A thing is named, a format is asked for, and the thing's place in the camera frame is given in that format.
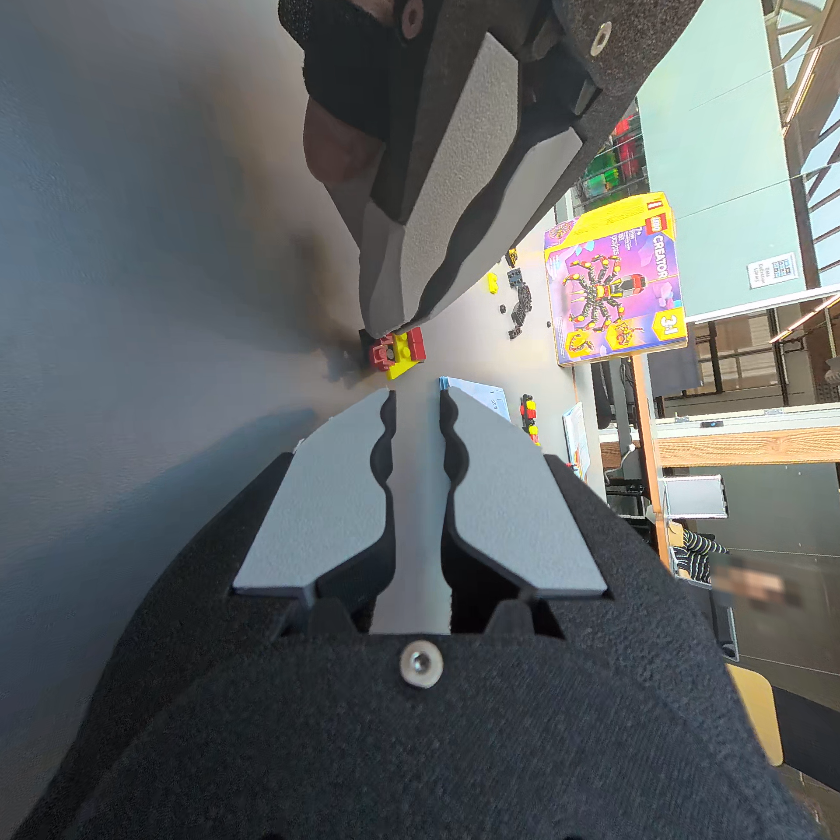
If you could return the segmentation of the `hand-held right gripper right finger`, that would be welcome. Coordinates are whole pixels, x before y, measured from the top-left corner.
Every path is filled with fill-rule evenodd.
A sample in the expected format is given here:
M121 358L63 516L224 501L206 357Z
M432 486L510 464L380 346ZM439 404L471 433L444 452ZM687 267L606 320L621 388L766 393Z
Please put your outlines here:
M513 626L559 635L553 602L602 599L608 584L552 467L508 420L457 387L441 391L449 489L440 561L452 634L482 634L501 607Z

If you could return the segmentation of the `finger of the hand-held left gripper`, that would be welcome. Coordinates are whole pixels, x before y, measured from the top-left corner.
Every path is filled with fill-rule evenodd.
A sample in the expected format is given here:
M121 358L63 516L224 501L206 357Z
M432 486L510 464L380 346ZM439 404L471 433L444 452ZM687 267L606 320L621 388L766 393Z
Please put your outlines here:
M458 219L518 131L518 61L488 31L437 31L397 47L391 70L391 136L372 201L398 224L417 207Z
M579 118L535 104L487 186L458 219L448 209L419 208L408 223L372 201L379 158L359 175L360 305L378 338L436 317L491 268L583 174L634 98L595 98Z

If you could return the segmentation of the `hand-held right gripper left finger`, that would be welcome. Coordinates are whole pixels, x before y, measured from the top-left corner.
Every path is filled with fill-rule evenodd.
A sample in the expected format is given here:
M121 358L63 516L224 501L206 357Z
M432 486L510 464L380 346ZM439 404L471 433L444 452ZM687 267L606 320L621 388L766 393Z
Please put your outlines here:
M395 432L396 393L383 388L298 444L234 577L236 595L292 602L303 622L336 602L370 632L396 570Z

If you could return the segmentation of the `red yellow black brick assembly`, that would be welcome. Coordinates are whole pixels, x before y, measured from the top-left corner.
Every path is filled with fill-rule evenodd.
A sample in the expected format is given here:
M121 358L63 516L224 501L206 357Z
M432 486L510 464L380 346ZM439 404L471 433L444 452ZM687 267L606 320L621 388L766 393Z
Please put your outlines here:
M383 373L389 381L426 360L424 336L420 327L406 332L389 332L380 338L361 329L359 337L364 366Z

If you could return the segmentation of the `grey desk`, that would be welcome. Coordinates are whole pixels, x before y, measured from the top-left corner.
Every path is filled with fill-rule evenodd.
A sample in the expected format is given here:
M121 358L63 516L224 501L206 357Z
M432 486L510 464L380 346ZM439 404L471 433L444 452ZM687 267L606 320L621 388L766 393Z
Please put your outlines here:
M193 534L368 388L277 2L2 2L2 838Z

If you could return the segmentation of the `person's left hand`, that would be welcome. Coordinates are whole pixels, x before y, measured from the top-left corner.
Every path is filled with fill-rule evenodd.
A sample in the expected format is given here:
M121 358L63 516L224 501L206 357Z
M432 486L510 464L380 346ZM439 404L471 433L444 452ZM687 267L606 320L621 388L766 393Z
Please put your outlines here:
M302 146L312 176L326 186L334 186L366 172L379 158L384 143L335 118L314 98L309 98Z

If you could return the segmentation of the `thin instruction leaflet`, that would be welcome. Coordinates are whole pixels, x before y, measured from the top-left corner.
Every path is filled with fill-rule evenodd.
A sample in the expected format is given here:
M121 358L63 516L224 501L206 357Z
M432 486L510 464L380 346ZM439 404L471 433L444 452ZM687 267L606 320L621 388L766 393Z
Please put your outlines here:
M582 402L577 402L563 413L563 432L568 451L568 466L579 479L587 483L592 457L585 431Z

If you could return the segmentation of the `scattered black brick pieces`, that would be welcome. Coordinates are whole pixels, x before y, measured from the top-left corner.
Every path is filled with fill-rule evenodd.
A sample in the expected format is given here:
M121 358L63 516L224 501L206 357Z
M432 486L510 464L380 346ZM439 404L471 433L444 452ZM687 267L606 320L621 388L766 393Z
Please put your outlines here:
M509 248L499 264L506 269L507 285L498 281L499 290L507 288L512 295L509 303L501 303L499 311L509 319L509 341L520 338L533 321L534 328L553 331L550 295L545 269L540 255L519 247Z

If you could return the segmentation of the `open light blue instruction booklet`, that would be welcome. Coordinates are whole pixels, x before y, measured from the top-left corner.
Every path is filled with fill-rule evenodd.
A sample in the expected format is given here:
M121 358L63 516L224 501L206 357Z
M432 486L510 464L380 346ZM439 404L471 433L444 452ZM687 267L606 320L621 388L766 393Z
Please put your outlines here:
M505 420L509 422L511 420L506 395L499 386L477 383L445 375L438 377L438 386L440 391L446 391L453 387L458 388Z

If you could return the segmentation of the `shelf of coloured bins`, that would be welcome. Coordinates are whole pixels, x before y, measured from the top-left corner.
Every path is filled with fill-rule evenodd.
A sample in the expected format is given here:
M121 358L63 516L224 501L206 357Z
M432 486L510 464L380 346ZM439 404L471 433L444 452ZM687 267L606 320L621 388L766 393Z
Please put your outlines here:
M572 187L574 215L649 191L644 136L635 98Z

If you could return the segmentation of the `wooden table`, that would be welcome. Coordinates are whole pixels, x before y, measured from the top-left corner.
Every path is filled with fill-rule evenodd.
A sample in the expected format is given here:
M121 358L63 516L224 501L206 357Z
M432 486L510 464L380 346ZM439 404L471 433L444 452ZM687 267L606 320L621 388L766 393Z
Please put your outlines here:
M647 519L654 526L654 546L659 559L672 573L668 527L661 490L663 469L658 448L657 417L647 354L630 357L636 401L637 431L644 463L644 477L649 498Z

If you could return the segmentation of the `grey laptop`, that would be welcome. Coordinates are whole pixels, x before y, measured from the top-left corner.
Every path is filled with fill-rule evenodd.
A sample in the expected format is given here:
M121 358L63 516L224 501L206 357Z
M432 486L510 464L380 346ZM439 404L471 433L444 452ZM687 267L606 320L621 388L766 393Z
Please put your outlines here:
M659 483L664 514L669 519L725 519L728 500L723 479L711 476L670 476Z

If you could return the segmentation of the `purple yellow toy box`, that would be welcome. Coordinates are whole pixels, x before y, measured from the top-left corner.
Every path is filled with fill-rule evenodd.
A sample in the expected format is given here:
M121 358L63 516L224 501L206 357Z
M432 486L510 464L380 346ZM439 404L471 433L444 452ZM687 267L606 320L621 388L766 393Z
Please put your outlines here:
M687 346L676 220L664 192L557 223L544 233L543 259L560 367Z

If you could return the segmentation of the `wooden back chair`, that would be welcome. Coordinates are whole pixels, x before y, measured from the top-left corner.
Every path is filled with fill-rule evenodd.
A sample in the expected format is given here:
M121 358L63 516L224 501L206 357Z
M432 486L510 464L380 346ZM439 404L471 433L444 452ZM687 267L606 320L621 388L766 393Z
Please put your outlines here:
M784 764L781 730L771 683L761 674L727 662L730 679L770 765Z

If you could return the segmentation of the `white wall sign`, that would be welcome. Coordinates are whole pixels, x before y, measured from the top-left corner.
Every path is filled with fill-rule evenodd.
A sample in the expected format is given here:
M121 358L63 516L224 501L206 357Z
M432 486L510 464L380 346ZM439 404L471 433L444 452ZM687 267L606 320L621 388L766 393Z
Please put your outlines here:
M797 280L800 276L795 252L754 261L748 264L747 271L751 290Z

